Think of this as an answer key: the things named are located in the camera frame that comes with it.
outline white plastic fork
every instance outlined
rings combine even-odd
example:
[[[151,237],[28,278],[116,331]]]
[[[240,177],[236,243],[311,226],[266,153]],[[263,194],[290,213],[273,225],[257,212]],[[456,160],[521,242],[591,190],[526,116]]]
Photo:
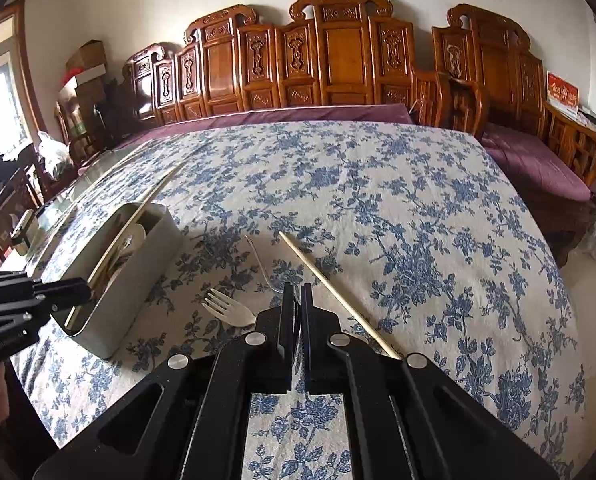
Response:
[[[232,326],[249,326],[255,323],[255,316],[248,307],[214,288],[207,292],[203,306],[209,314]]]

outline wooden chair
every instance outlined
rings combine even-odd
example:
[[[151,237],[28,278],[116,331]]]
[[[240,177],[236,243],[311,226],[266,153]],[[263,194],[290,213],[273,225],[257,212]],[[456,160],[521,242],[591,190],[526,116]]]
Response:
[[[542,61],[529,35],[513,20],[468,4],[447,11],[449,27],[433,27],[436,70],[449,73],[455,100],[468,100],[474,82],[489,100],[488,117],[475,131],[482,139],[491,122],[538,137],[590,187],[596,179],[596,132],[565,117],[545,101]],[[577,202],[515,182],[558,263],[566,263],[594,221],[592,201]]]
[[[93,162],[100,153],[102,153],[102,150],[100,150],[96,140],[86,133],[74,137],[69,143],[69,156],[72,158],[78,174]]]
[[[60,176],[60,180],[53,180],[49,176],[49,173],[44,169],[44,160],[40,159],[36,147],[33,144],[26,146],[18,154],[18,165],[21,168],[25,168],[25,173],[29,173],[31,168],[33,168],[38,180],[38,185],[40,186],[40,193],[43,198],[42,202],[51,200],[78,177],[75,168],[71,168]],[[37,199],[38,196],[33,185],[31,185],[31,190],[33,190],[35,195],[34,198]]]
[[[526,31],[506,16],[469,4],[449,9],[447,21],[449,27],[432,28],[436,70],[463,89],[479,83],[490,98],[490,122],[539,137],[590,186],[596,179],[596,132],[545,101],[542,60],[530,52]],[[483,132],[482,125],[476,137]]]
[[[18,168],[0,191],[0,259],[4,261],[11,247],[11,232],[27,209],[41,206],[24,168]]]

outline tablecloth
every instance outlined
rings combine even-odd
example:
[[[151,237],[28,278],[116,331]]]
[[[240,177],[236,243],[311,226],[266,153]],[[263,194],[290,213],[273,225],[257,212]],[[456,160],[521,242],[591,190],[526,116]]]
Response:
[[[566,290],[526,206],[475,139],[316,121],[152,140],[82,196],[55,250],[28,271],[59,279],[118,206],[182,160],[156,202],[183,242],[112,359],[89,354],[53,321],[13,359],[59,445],[168,355],[200,357],[242,332],[204,311],[208,288],[254,313],[279,304],[245,234],[279,288],[315,282],[282,230],[398,351],[427,355],[562,478],[581,466],[584,368]],[[314,298],[363,334],[324,286]],[[299,373],[290,394],[255,395],[243,478],[351,478],[343,411],[340,396],[305,393]]]

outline purple cushion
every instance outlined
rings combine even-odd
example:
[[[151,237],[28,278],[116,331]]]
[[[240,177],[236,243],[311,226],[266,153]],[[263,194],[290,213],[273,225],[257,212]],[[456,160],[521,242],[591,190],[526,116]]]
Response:
[[[482,145],[515,186],[586,202],[591,191],[538,137],[489,123]]]
[[[380,123],[414,124],[407,107],[394,105],[342,105],[252,110],[218,115],[153,128],[141,140],[199,132],[242,124],[284,123],[289,121],[376,121]]]

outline chopstick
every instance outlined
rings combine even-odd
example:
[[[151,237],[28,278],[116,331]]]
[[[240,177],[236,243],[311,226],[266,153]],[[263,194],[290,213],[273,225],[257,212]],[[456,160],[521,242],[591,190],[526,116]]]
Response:
[[[307,257],[302,253],[302,251],[299,250],[299,248],[289,239],[289,237],[284,234],[282,231],[279,232],[281,238],[287,243],[287,245],[289,245],[289,247],[291,248],[291,250],[296,253],[296,256],[299,257],[300,260],[302,260],[302,262],[309,267],[309,270],[311,270],[311,272],[313,272],[316,277],[325,285],[326,288],[329,289],[329,292],[331,292],[331,294],[333,294],[335,296],[335,299],[337,299],[340,304],[345,307],[345,309],[347,309],[347,311],[349,312],[349,314],[351,314],[358,323],[360,323],[360,325],[362,325],[362,327],[364,328],[364,330],[366,330],[366,332],[372,337],[374,338],[377,343],[380,345],[380,347],[382,347],[382,349],[388,354],[389,357],[393,357],[393,359],[402,359],[402,357],[400,357],[400,355],[393,349],[391,348],[391,346],[389,346],[389,344],[382,338],[382,336],[370,325],[370,323],[364,319],[363,316],[361,316],[361,314],[353,308],[353,306],[351,306],[351,304],[345,300],[345,298],[337,291],[337,289],[335,288],[335,286],[333,286],[331,284],[331,282],[329,282],[328,279],[326,279],[325,275],[320,272],[320,270],[318,269],[318,267],[316,267],[310,260],[307,259]]]
[[[182,161],[173,170],[169,171],[169,173],[166,174],[159,181],[159,183],[156,184],[156,186],[151,188],[151,190],[149,190],[149,192],[146,194],[146,196],[141,200],[142,204],[140,204],[139,208],[136,209],[134,214],[131,215],[131,217],[127,220],[127,223],[122,227],[122,229],[120,229],[120,232],[116,235],[114,240],[109,244],[109,247],[107,247],[107,250],[102,255],[102,258],[100,258],[100,260],[94,267],[94,270],[89,275],[87,284],[89,285],[89,288],[92,291],[96,288],[96,284],[97,284],[98,280],[101,278],[103,272],[105,270],[107,270],[109,260],[116,253],[116,246],[123,239],[124,234],[127,232],[127,229],[129,229],[129,227],[131,227],[138,221],[140,216],[142,216],[142,213],[145,210],[145,208],[156,198],[156,196],[158,196],[158,193],[160,193],[160,191],[162,191],[162,189],[169,183],[169,181],[180,170],[180,168],[182,168],[187,162],[188,162],[188,159]],[[67,328],[69,330],[72,329],[73,324],[76,320],[76,317],[78,317],[78,313],[80,312],[80,307],[81,307],[81,305],[74,306],[72,308],[72,310],[69,312],[69,316],[67,316],[67,321],[65,321],[65,323],[64,323],[65,328]]]

